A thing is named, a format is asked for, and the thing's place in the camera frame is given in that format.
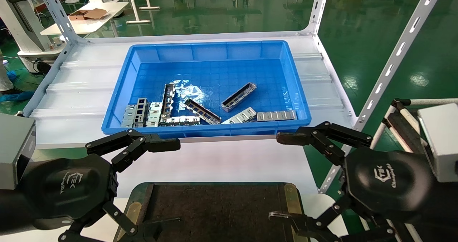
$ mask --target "green epoxy floor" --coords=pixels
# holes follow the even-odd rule
[[[327,0],[319,36],[342,81],[356,112],[371,92],[386,60],[393,50],[419,0]],[[145,0],[136,0],[138,6]],[[202,33],[268,32],[302,30],[309,21],[313,0],[151,0],[159,11],[139,11],[140,19],[152,20],[145,25],[127,25],[134,20],[132,9],[116,19],[120,36],[179,35]],[[67,12],[74,9],[66,6]],[[365,132],[373,134],[394,97],[442,98],[458,97],[458,0],[439,0],[398,72],[384,93]],[[112,37],[109,24],[90,37]],[[18,51],[13,43],[1,47],[6,56]],[[20,69],[13,60],[11,69]],[[26,71],[20,78],[38,83]],[[16,81],[21,89],[36,85]],[[16,113],[22,103],[0,103],[0,112]],[[386,134],[377,149],[400,149]],[[310,147],[305,148],[317,185],[321,185],[330,164]],[[84,156],[82,149],[42,150],[41,158]],[[337,184],[330,195],[338,197]],[[349,231],[360,229],[354,214],[345,220],[353,223]]]

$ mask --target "black work mat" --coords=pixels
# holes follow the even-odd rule
[[[144,221],[180,217],[158,242],[292,242],[291,226],[269,221],[287,211],[284,183],[266,185],[157,185]]]

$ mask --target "blue storage tray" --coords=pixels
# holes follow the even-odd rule
[[[165,84],[174,82],[172,116],[193,116],[185,109],[190,97],[222,118],[252,107],[256,112],[295,110],[297,120],[199,126],[136,128],[162,138],[271,135],[296,131],[311,115],[291,50],[285,41],[134,45],[126,56],[102,123],[104,134],[120,128],[126,105],[138,98],[162,102]],[[221,103],[252,82],[257,89],[227,113]]]

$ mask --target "white metal shelf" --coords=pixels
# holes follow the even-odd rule
[[[282,36],[247,38],[244,40],[285,40],[293,54],[296,68],[309,104],[312,123],[332,121],[344,126],[352,126],[348,115],[352,109],[346,94],[338,92],[339,80],[334,80],[326,68],[322,54],[310,36],[282,32]],[[193,43],[197,40],[184,40],[186,35],[170,36],[158,41],[157,38],[144,38],[141,43]],[[55,78],[46,88],[46,94],[30,117],[36,119],[36,139],[38,149],[82,147],[88,141],[104,136],[101,125],[108,102],[118,79],[121,66],[128,49],[137,42],[115,43],[97,39],[91,43],[78,43],[62,63]],[[213,35],[211,39],[199,42],[237,41],[228,35]],[[259,137],[220,137],[199,138],[188,141],[226,141],[259,139]]]

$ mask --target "metal connector housing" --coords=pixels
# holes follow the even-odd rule
[[[258,112],[257,121],[292,121],[296,120],[296,111],[294,110],[280,110],[280,111],[268,111]]]
[[[202,105],[195,102],[191,98],[188,98],[185,101],[185,107],[188,110],[190,110],[191,112],[193,112],[194,114],[196,114],[197,116],[199,116],[201,119],[203,119],[203,121],[205,121],[206,123],[209,123],[211,125],[216,125],[216,124],[221,123],[221,118],[218,115],[204,108]]]
[[[245,100],[247,96],[256,89],[256,85],[253,83],[248,83],[240,88],[237,92],[229,96],[223,103],[221,103],[221,108],[226,112],[231,111],[235,108],[242,100]]]
[[[196,126],[200,125],[200,118],[196,116],[179,116],[162,118],[159,126]]]
[[[256,117],[256,112],[252,107],[248,107],[239,114],[229,118],[227,121],[224,121],[222,124],[238,124],[238,123],[247,123],[252,121]]]
[[[157,127],[161,119],[162,103],[152,102],[149,103],[148,117],[146,127]]]
[[[135,113],[137,105],[127,105],[122,117],[121,127],[132,128],[134,126]]]
[[[143,127],[145,125],[147,111],[148,100],[146,98],[139,98],[136,105],[134,127]]]
[[[162,100],[161,117],[168,118],[172,112],[173,98],[175,97],[175,84],[166,84],[164,88],[164,98]]]

